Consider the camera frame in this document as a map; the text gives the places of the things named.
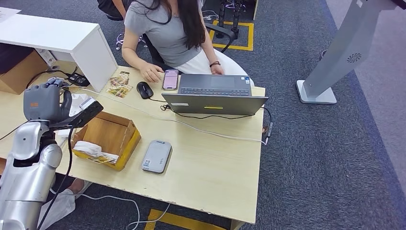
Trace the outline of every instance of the black mouse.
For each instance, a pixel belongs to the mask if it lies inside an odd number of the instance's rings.
[[[151,87],[145,81],[141,81],[137,84],[137,91],[143,99],[148,99],[154,95]]]

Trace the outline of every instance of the wristwatch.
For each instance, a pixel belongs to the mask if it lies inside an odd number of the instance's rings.
[[[213,62],[212,64],[210,64],[210,68],[211,68],[212,66],[214,66],[214,65],[219,65],[219,66],[221,66],[221,64],[220,64],[219,61],[215,61],[215,62]]]

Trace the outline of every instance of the laptop lid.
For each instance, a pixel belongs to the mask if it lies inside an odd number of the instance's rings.
[[[176,113],[254,115],[268,97],[162,93]]]

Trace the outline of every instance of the woman's hand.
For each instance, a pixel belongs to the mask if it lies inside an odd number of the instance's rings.
[[[224,75],[224,70],[220,65],[212,65],[210,69],[212,70],[212,74]]]
[[[140,72],[146,81],[158,83],[161,80],[161,74],[159,72],[163,73],[164,71],[159,66],[147,63],[142,66]]]

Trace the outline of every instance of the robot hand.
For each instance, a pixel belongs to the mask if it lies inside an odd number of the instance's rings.
[[[59,105],[59,90],[69,84],[61,78],[50,78],[46,83],[33,85],[24,91],[23,109],[25,118],[47,120],[51,124],[69,118],[72,95],[66,88],[63,102]]]

